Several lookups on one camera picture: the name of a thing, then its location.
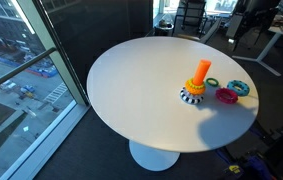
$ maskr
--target striped ring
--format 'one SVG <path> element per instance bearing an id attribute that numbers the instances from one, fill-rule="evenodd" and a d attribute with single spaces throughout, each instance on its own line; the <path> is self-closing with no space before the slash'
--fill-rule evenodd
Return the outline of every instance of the striped ring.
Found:
<path id="1" fill-rule="evenodd" d="M 203 101 L 203 95 L 193 95 L 190 92 L 188 92 L 185 88 L 182 88 L 180 91 L 180 97 L 181 99 L 188 103 L 188 104 L 198 104 Z"/>

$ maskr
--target table pedestal base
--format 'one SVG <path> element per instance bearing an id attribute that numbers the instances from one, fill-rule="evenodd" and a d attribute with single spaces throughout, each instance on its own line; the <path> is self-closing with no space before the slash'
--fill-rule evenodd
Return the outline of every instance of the table pedestal base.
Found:
<path id="1" fill-rule="evenodd" d="M 154 149 L 133 141 L 129 142 L 129 147 L 134 160 L 151 171 L 163 171 L 170 168 L 180 156 L 178 152 Z"/>
<path id="2" fill-rule="evenodd" d="M 266 68 L 267 70 L 272 72 L 274 75 L 281 76 L 281 74 L 278 71 L 274 70 L 272 67 L 270 67 L 266 63 L 262 62 L 261 60 L 254 59 L 254 58 L 246 58 L 246 57 L 241 57 L 241 56 L 232 56 L 232 58 L 259 63 L 261 66 L 263 66 L 264 68 Z"/>

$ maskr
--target wall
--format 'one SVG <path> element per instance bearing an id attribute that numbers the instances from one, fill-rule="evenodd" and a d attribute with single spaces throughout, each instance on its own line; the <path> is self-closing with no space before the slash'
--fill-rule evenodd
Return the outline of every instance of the wall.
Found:
<path id="1" fill-rule="evenodd" d="M 150 31 L 152 4 L 152 0 L 82 0 L 49 13 L 83 88 L 89 69 L 103 52 Z"/>

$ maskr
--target green ring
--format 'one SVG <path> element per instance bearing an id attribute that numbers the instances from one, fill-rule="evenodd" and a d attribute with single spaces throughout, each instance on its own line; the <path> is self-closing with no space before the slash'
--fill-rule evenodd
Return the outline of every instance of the green ring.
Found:
<path id="1" fill-rule="evenodd" d="M 205 88 L 204 83 L 202 83 L 202 85 L 200 85 L 200 86 L 196 86 L 196 85 L 194 85 L 194 84 L 192 83 L 192 80 L 193 80 L 193 78 L 189 79 L 189 80 L 188 80 L 188 84 L 189 84 L 193 89 L 203 89 L 203 88 Z"/>
<path id="2" fill-rule="evenodd" d="M 208 78 L 205 82 L 212 87 L 217 87 L 219 85 L 219 81 L 214 78 Z"/>

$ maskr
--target floor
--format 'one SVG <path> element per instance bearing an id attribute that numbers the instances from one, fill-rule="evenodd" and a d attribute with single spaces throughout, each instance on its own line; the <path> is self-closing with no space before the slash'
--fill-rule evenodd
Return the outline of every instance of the floor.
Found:
<path id="1" fill-rule="evenodd" d="M 228 48 L 225 30 L 220 29 L 208 45 L 229 56 L 256 57 L 272 36 L 270 32 L 264 33 L 256 45 L 252 45 L 252 36 L 246 36 L 241 39 L 236 51 L 232 52 Z M 257 63 L 236 61 L 248 72 L 257 87 L 260 98 L 257 122 L 267 132 L 282 127 L 283 37 L 264 59 L 282 76 L 274 76 Z M 247 132 L 237 141 L 229 144 L 227 148 L 234 157 L 240 157 L 245 152 L 262 145 L 254 134 Z M 227 166 L 214 151 L 207 151 L 182 153 L 176 164 L 165 171 L 145 170 L 133 160 L 129 152 L 128 140 L 110 129 L 94 110 L 90 109 L 35 179 L 214 180 L 224 176 L 223 170 Z M 283 161 L 276 168 L 283 176 Z"/>

